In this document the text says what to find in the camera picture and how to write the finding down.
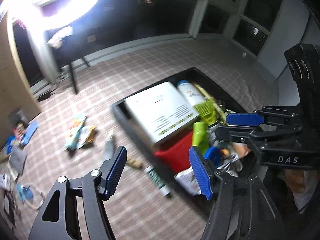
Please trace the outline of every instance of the white bottle with blue cap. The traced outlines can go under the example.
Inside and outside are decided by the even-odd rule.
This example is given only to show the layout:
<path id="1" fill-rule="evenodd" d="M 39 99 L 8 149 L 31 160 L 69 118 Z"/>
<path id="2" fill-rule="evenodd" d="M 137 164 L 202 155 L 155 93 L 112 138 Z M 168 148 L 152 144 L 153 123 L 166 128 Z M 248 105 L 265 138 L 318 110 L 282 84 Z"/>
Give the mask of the white bottle with blue cap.
<path id="1" fill-rule="evenodd" d="M 191 106 L 195 106 L 199 103 L 204 102 L 204 97 L 189 81 L 179 81 L 177 84 L 177 88 Z"/>

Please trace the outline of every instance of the camera lens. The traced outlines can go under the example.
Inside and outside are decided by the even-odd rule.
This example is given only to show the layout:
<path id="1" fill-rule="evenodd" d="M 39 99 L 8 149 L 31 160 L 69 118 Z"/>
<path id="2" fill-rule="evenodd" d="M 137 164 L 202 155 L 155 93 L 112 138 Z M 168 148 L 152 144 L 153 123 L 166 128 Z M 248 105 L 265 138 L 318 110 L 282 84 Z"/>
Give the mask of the camera lens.
<path id="1" fill-rule="evenodd" d="M 307 68 L 307 65 L 304 63 L 304 61 L 300 61 L 301 65 L 302 65 L 302 72 L 304 74 L 304 76 L 306 77 L 306 79 L 309 79 L 309 70 Z"/>
<path id="2" fill-rule="evenodd" d="M 299 63 L 294 60 L 295 64 L 296 64 L 296 71 L 297 71 L 297 75 L 298 75 L 298 78 L 301 79 L 302 78 L 302 73 L 301 73 L 301 68 L 299 66 Z"/>
<path id="3" fill-rule="evenodd" d="M 289 65 L 289 69 L 290 69 L 291 75 L 294 76 L 294 68 L 292 66 L 292 63 L 289 62 L 288 65 Z"/>

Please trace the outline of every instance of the blue gripper pad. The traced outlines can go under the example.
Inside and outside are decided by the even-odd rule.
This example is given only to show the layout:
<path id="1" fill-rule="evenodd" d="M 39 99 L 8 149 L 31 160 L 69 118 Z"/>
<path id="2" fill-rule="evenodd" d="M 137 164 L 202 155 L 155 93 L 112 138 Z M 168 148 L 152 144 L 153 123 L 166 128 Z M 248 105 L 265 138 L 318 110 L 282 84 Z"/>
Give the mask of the blue gripper pad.
<path id="1" fill-rule="evenodd" d="M 206 170 L 204 167 L 207 166 L 207 162 L 201 153 L 199 153 L 197 147 L 191 147 L 189 149 L 189 161 L 196 176 L 202 195 L 205 195 L 207 200 L 210 200 L 213 195 L 210 182 L 210 174 L 212 172 L 210 169 Z"/>
<path id="2" fill-rule="evenodd" d="M 106 193 L 107 197 L 112 196 L 116 192 L 118 182 L 120 180 L 122 171 L 127 162 L 127 150 L 124 149 L 117 157 L 112 169 L 106 178 Z"/>
<path id="3" fill-rule="evenodd" d="M 231 113 L 227 115 L 226 122 L 229 125 L 259 126 L 260 124 L 264 123 L 264 119 L 260 115 L 254 113 Z"/>

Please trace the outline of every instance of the black table leg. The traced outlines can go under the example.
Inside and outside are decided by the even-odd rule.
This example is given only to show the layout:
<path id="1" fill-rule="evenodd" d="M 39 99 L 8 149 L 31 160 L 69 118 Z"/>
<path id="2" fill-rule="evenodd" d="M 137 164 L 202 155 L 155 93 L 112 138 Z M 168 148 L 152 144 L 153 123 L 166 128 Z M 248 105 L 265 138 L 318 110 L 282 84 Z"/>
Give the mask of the black table leg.
<path id="1" fill-rule="evenodd" d="M 84 63 L 86 63 L 86 65 L 87 65 L 88 67 L 90 67 L 90 65 L 89 65 L 88 62 L 84 59 L 84 57 L 82 57 L 82 60 L 84 61 Z"/>
<path id="2" fill-rule="evenodd" d="M 77 88 L 75 76 L 74 76 L 74 73 L 73 73 L 72 63 L 69 63 L 69 71 L 70 71 L 71 81 L 72 81 L 72 84 L 73 84 L 75 93 L 76 93 L 76 95 L 77 95 L 77 94 L 78 94 L 78 88 Z"/>

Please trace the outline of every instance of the checkered floor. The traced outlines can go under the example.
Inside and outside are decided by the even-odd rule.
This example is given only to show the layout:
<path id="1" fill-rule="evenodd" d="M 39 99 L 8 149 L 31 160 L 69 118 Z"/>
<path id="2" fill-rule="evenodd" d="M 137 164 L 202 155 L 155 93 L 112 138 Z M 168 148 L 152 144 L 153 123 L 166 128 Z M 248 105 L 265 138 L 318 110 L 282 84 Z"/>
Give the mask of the checkered floor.
<path id="1" fill-rule="evenodd" d="M 48 193 L 59 176 L 77 178 L 100 167 L 110 129 L 114 129 L 117 145 L 125 146 L 130 157 L 147 166 L 114 119 L 110 105 L 190 67 L 197 67 L 213 79 L 248 111 L 269 103 L 269 85 L 246 66 L 245 60 L 238 61 L 217 42 L 185 41 L 125 54 L 76 73 L 78 95 L 74 95 L 67 79 L 53 96 L 40 103 L 43 112 L 35 118 L 39 129 L 25 148 L 28 158 L 19 182 L 34 183 Z M 87 113 L 86 125 L 97 125 L 99 133 L 92 148 L 77 150 L 70 156 L 64 149 L 65 134 L 77 113 Z M 86 240 L 89 238 L 81 199 L 78 203 L 80 227 Z M 18 204 L 22 217 L 16 217 L 14 232 L 24 240 L 37 212 Z M 171 200 L 162 197 L 143 171 L 130 167 L 125 167 L 116 194 L 105 203 L 105 208 L 117 239 L 200 239 L 205 227 L 205 221 L 177 195 Z"/>

